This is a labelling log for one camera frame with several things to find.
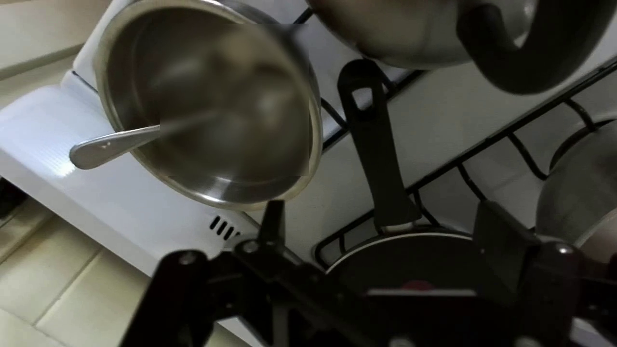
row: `gas stove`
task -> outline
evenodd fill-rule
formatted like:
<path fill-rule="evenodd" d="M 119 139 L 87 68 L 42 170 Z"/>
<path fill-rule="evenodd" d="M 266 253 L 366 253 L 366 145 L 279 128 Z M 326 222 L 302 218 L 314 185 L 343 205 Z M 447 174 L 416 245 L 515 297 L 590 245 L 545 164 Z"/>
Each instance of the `gas stove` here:
<path fill-rule="evenodd" d="M 34 91 L 2 110 L 0 174 L 112 253 L 152 274 L 158 259 L 173 249 L 202 249 L 216 257 L 231 237 L 254 235 L 260 212 L 198 205 L 156 182 L 133 156 L 92 172 L 69 164 L 71 145 L 112 131 L 96 95 L 92 64 L 104 27 L 131 2 L 110 4 L 61 85 Z M 322 253 L 331 241 L 347 251 L 362 237 L 339 241 L 339 235 L 372 226 L 368 183 L 335 93 L 339 70 L 360 56 L 337 43 L 302 0 L 260 0 L 250 6 L 287 27 L 318 77 L 326 151 L 312 183 L 287 205 L 285 241 L 301 259 L 326 266 L 329 261 Z M 613 56 L 615 20 L 597 50 L 569 81 L 536 97 L 493 89 L 472 64 L 437 72 L 382 66 L 391 81 L 389 114 L 403 182 L 422 203 L 426 222 L 470 230 L 476 199 L 490 197 L 532 226 L 542 178 L 534 176 L 540 164 L 530 162 L 551 156 L 551 147 L 584 124 L 572 114 L 580 116 L 578 106 L 584 104 L 576 102 L 580 83 L 590 87 L 599 77 L 611 79 L 605 75 L 615 70 Z M 592 91 L 586 89 L 580 99 L 594 99 Z M 540 141 L 545 133 L 553 137 L 551 143 Z"/>

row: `white stovetop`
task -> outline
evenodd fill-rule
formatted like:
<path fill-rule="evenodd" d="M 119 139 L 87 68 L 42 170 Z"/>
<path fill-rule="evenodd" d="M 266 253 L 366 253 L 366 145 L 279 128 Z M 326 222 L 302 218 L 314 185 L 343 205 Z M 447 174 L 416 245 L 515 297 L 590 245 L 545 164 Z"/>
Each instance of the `white stovetop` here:
<path fill-rule="evenodd" d="M 96 85 L 94 72 L 92 72 L 92 56 L 98 47 L 98 35 L 102 33 L 104 25 L 127 4 L 131 4 L 131 0 L 112 2 L 106 16 L 100 20 L 88 43 L 85 45 L 83 52 L 75 60 L 73 70 L 90 87 Z M 302 0 L 285 0 L 285 2 L 281 0 L 258 0 L 258 2 L 250 0 L 249 2 L 247 0 L 247 4 L 262 8 L 283 25 L 289 25 L 306 8 Z M 335 95 L 337 74 L 349 60 L 358 58 L 358 54 L 339 45 L 318 23 L 316 18 L 312 18 L 304 27 L 301 27 L 295 39 L 304 47 L 306 56 L 314 62 L 314 72 L 320 81 L 322 97 L 339 110 L 339 101 Z M 615 54 L 617 54 L 617 22 L 613 20 L 611 29 L 601 41 L 601 47 L 594 52 L 588 64 L 572 79 L 586 75 L 590 70 L 597 68 L 599 64 L 603 64 Z M 401 72 L 387 70 L 387 75 L 401 75 Z M 416 182 L 424 174 L 432 172 L 439 164 L 457 156 L 459 153 L 472 147 L 480 139 L 488 137 L 495 129 L 513 122 L 522 112 L 534 108 L 540 101 L 545 101 L 555 91 L 549 91 L 538 97 L 511 97 L 488 85 L 470 64 L 430 74 L 426 79 L 422 79 L 420 83 L 405 91 L 397 101 L 389 104 L 397 155 L 401 160 L 401 172 L 403 172 L 405 183 Z M 58 149 L 48 149 L 48 151 L 56 151 L 54 153 L 56 160 L 60 158 L 65 160 L 65 153 L 61 155 L 60 151 L 67 149 L 67 141 L 71 141 L 71 137 L 75 141 L 75 139 L 85 139 L 87 135 L 100 135 L 104 131 L 110 131 L 110 126 L 106 124 L 104 114 L 100 112 L 100 102 L 96 101 L 96 95 L 92 95 L 92 91 L 88 91 L 77 79 L 67 77 L 61 91 L 60 89 L 38 91 L 38 95 L 31 95 L 27 99 L 29 102 L 23 101 L 21 104 L 9 108 L 9 112 L 13 114 L 11 122 L 7 122 L 7 118 L 2 118 L 4 122 L 2 131 L 9 135 L 9 139 L 13 141 L 11 145 L 7 145 L 7 141 L 0 143 L 0 153 L 4 149 L 4 155 L 11 158 L 11 162 L 2 168 L 4 172 L 21 170 L 23 176 L 29 176 L 33 168 L 46 170 L 36 178 L 38 183 L 42 185 L 46 180 L 50 180 L 48 174 L 58 170 L 56 166 L 58 162 L 40 162 L 40 160 L 36 162 L 33 160 L 31 153 L 23 153 L 27 158 L 17 158 L 13 153 L 6 151 L 7 147 L 9 149 L 21 147 L 21 151 L 33 149 L 23 145 L 27 139 L 25 133 L 33 131 L 33 129 L 27 129 L 27 131 L 23 129 L 27 124 L 27 118 L 33 118 L 31 124 L 40 124 L 40 122 L 34 122 L 34 118 L 52 120 L 52 118 L 58 118 L 56 116 L 58 112 L 60 114 L 69 112 L 63 106 L 54 104 L 52 102 L 54 99 L 61 99 L 67 104 L 73 104 L 69 112 L 71 116 L 60 116 L 63 124 L 56 122 L 54 126 L 58 129 L 61 128 L 63 131 L 63 133 L 60 131 L 63 137 L 54 137 L 54 141 L 61 141 L 61 139 L 65 141 L 61 147 L 58 145 Z M 34 104 L 34 102 L 38 102 L 36 110 L 40 112 L 27 114 L 25 104 Z M 337 126 L 329 118 L 326 118 L 324 133 L 328 135 L 328 133 L 333 133 L 335 129 Z M 135 162 L 129 164 L 131 160 L 133 158 L 117 160 L 115 164 L 117 168 L 110 166 L 108 176 L 92 174 L 92 178 L 100 176 L 96 180 L 106 182 L 112 176 L 115 176 L 119 182 L 121 178 L 125 178 L 127 182 L 135 180 L 135 183 L 139 182 L 137 178 L 141 178 L 141 180 L 148 180 L 148 183 L 152 183 L 154 187 L 156 183 L 152 182 L 152 178 L 146 178 Z M 183 228 L 191 228 L 191 226 L 202 228 L 204 222 L 200 222 L 200 216 L 208 214 L 208 212 L 202 212 L 202 210 L 208 210 L 206 207 L 191 205 L 181 199 L 179 199 L 181 203 L 175 203 L 173 201 L 175 197 L 169 195 L 164 187 L 156 187 L 158 189 L 156 195 L 160 195 L 158 199 L 162 199 L 162 203 L 158 203 L 156 210 L 146 210 L 141 207 L 139 199 L 125 201 L 119 195 L 112 195 L 104 191 L 100 197 L 87 197 L 87 189 L 81 189 L 79 195 L 73 195 L 79 189 L 71 189 L 71 187 L 90 185 L 92 178 L 87 178 L 83 174 L 73 174 L 73 172 L 71 176 L 65 176 L 65 178 L 73 178 L 73 180 L 63 182 L 60 189 L 63 191 L 63 195 L 54 195 L 54 197 L 50 195 L 48 199 L 46 197 L 38 197 L 38 199 L 46 199 L 46 203 L 54 205 L 58 210 L 61 210 L 61 207 L 65 205 L 79 205 L 83 212 L 81 220 L 88 220 L 96 216 L 94 220 L 98 220 L 96 224 L 98 230 L 106 230 L 106 235 L 112 235 L 110 232 L 115 232 L 114 235 L 119 237 L 114 243 L 110 241 L 110 245 L 115 247 L 115 253 L 121 253 L 123 241 L 129 241 L 127 245 L 133 245 L 133 247 L 139 245 L 137 249 L 150 255 L 152 255 L 152 247 L 168 247 L 168 243 L 171 245 L 175 243 L 171 235 L 166 235 L 160 239 L 154 237 L 156 241 L 148 239 L 146 237 L 148 232 L 137 226 L 139 220 L 146 220 L 148 216 L 154 216 L 154 220 L 158 218 L 162 222 L 160 226 L 173 230 L 173 224 L 169 220 L 183 220 L 189 216 L 193 224 L 183 224 Z M 115 207 L 115 210 L 100 212 L 96 210 L 98 205 L 94 205 L 92 201 L 98 201 L 100 205 L 106 205 L 106 207 L 121 205 L 121 209 Z M 169 207 L 175 207 L 175 205 L 183 205 L 187 209 L 175 209 L 175 212 L 171 212 Z M 368 185 L 360 172 L 360 164 L 349 137 L 345 137 L 341 143 L 337 143 L 331 151 L 324 155 L 312 183 L 297 199 L 289 201 L 287 207 L 289 207 L 287 209 L 287 243 L 302 259 L 308 259 L 312 245 L 320 241 L 324 235 L 329 235 L 331 232 L 339 230 L 358 214 L 372 209 Z M 229 212 L 227 216 L 233 218 L 233 222 L 239 220 L 239 224 L 243 224 L 245 230 L 254 232 L 254 226 L 250 228 L 250 224 L 241 216 L 235 218 L 233 212 Z"/>

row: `pot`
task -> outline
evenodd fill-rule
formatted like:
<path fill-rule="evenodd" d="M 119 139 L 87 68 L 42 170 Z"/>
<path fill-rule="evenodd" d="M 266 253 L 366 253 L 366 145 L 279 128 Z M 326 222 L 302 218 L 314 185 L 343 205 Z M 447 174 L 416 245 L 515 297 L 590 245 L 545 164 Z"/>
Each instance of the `pot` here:
<path fill-rule="evenodd" d="M 615 0 L 306 0 L 343 43 L 391 66 L 468 58 L 499 89 L 540 93 L 569 77 L 599 41 Z M 522 47 L 513 39 L 528 33 Z"/>
<path fill-rule="evenodd" d="M 538 234 L 607 264 L 617 253 L 617 124 L 586 135 L 553 166 L 538 203 Z"/>
<path fill-rule="evenodd" d="M 235 0 L 144 0 L 110 22 L 96 56 L 98 93 L 115 131 L 218 108 L 235 81 L 258 70 L 297 83 L 279 114 L 220 116 L 133 151 L 179 193 L 239 210 L 293 197 L 320 158 L 316 79 L 285 29 Z"/>

